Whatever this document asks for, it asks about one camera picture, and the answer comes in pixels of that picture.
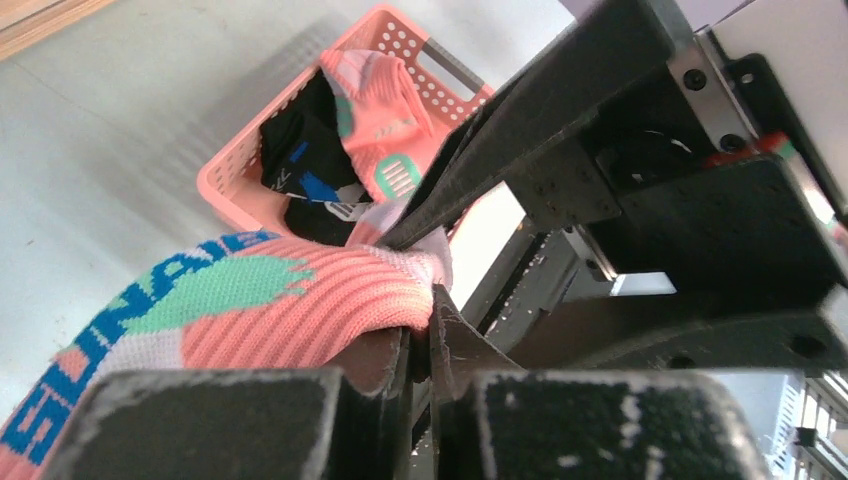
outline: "basket handle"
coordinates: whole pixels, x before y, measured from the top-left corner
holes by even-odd
[[[485,85],[485,82],[480,77],[474,75],[474,72],[451,55],[443,46],[439,45],[439,42],[436,40],[432,38],[428,39],[421,47],[421,53],[427,54],[474,94],[477,94]]]

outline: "sock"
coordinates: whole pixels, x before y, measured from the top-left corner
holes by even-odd
[[[296,236],[324,245],[344,246],[368,203],[289,201],[283,220]]]
[[[353,246],[373,246],[376,245],[383,236],[403,214],[408,201],[395,200],[383,204],[375,204],[365,211],[356,222],[353,231],[348,237],[346,245]],[[382,254],[384,250],[373,249],[375,254]],[[453,285],[453,270],[451,268],[442,268],[444,265],[453,265],[453,259],[450,252],[450,243],[445,234],[445,229],[439,227],[430,232],[424,238],[418,241],[407,252],[416,253],[426,252],[429,255],[435,256],[438,261],[434,263],[435,270],[433,271],[432,282],[444,285],[450,290]]]
[[[342,145],[378,203],[408,198],[445,134],[434,127],[403,60],[367,50],[328,50],[321,68],[336,95]]]
[[[333,92],[318,72],[260,127],[261,182],[271,190],[322,202],[356,202],[362,183],[338,138]],[[356,198],[346,195],[356,190]]]
[[[358,335],[427,328],[424,250],[329,247],[267,232],[226,235],[154,267],[60,352],[0,430],[0,478],[34,479],[85,389],[126,369],[306,368]]]

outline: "blue lettering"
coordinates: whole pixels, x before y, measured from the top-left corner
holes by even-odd
[[[44,461],[44,457],[47,456],[48,450],[53,446],[53,442],[56,441],[56,438],[59,436],[59,432],[62,430],[62,427],[68,421],[68,418],[71,415],[69,409],[65,408],[61,403],[59,403],[52,395],[49,395],[44,402],[44,405],[38,410],[33,418],[32,423],[29,428],[25,431],[21,431],[21,426],[26,420],[27,414],[32,411],[32,409],[37,408],[38,404],[44,399],[44,396],[47,393],[44,391],[44,387],[41,382],[39,382],[35,386],[35,390],[27,397],[24,401],[23,405],[21,405],[18,413],[11,419],[9,425],[6,427],[6,431],[3,432],[3,436],[0,437],[0,443],[7,445],[10,450],[15,452],[18,455],[24,455],[27,449],[32,446],[32,450],[30,450],[29,461],[33,465],[41,465],[41,462]],[[50,422],[50,427],[48,428],[44,438],[41,439],[40,442],[35,441],[35,435],[38,433],[39,427],[41,427],[45,421]]]
[[[156,300],[167,295],[174,287],[174,281],[182,275],[207,267],[226,257],[228,253],[224,247],[235,253],[278,237],[278,234],[267,231],[224,235],[220,242],[213,240],[199,246],[212,257],[211,261],[179,254],[157,265],[151,272],[152,296],[145,293],[138,283],[129,285],[119,297],[122,302],[115,302],[97,314],[89,326],[74,340],[77,347],[88,358],[88,365],[86,365],[80,377],[74,381],[57,364],[53,364],[41,377],[36,388],[24,400],[17,414],[2,432],[0,444],[7,445],[11,451],[18,455],[24,455],[29,450],[29,461],[33,465],[41,465],[71,413],[70,409],[60,403],[53,394],[48,395],[45,387],[52,389],[55,395],[65,399],[73,408],[111,346],[126,332],[123,327],[124,320],[141,317],[149,312]],[[108,345],[101,343],[97,334],[105,338]],[[27,414],[38,408],[42,401],[44,401],[44,404],[35,413],[32,424],[25,431],[22,431],[21,426],[26,420]],[[38,429],[46,421],[50,422],[50,427],[47,429],[44,438],[36,442],[35,436]]]
[[[212,261],[218,260],[227,256],[227,252],[221,247],[217,240],[210,240],[200,244],[200,249],[212,256]]]
[[[201,268],[208,267],[211,264],[212,262],[209,260],[179,254],[174,255],[159,265],[156,265],[150,272],[153,277],[153,297],[156,300],[161,299],[174,288],[174,281],[176,279],[182,277],[186,273],[200,270]],[[141,315],[147,313],[152,306],[153,305],[151,304],[150,307],[147,307]]]
[[[97,339],[97,336],[94,335],[94,332],[91,331],[91,326],[82,331],[82,333],[77,336],[74,343],[85,353],[85,356],[88,357],[88,365],[85,366],[80,377],[74,381],[70,377],[68,377],[65,372],[59,368],[58,364],[50,365],[50,368],[47,369],[47,373],[41,377],[41,381],[56,391],[56,393],[68,401],[71,405],[76,405],[82,396],[83,390],[85,390],[88,382],[91,381],[91,377],[94,375],[94,372],[97,371],[97,367],[100,365],[100,362],[103,361],[103,358],[106,356],[106,353],[109,351],[108,345],[103,345],[100,343],[100,340]]]

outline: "metal bracket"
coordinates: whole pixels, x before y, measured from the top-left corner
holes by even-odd
[[[733,152],[752,143],[758,133],[725,77],[723,64],[705,29],[668,62],[668,71],[715,148]]]

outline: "green circle logo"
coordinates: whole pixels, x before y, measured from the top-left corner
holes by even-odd
[[[408,155],[395,153],[377,164],[374,173],[380,190],[389,200],[408,198],[421,183],[421,172]]]

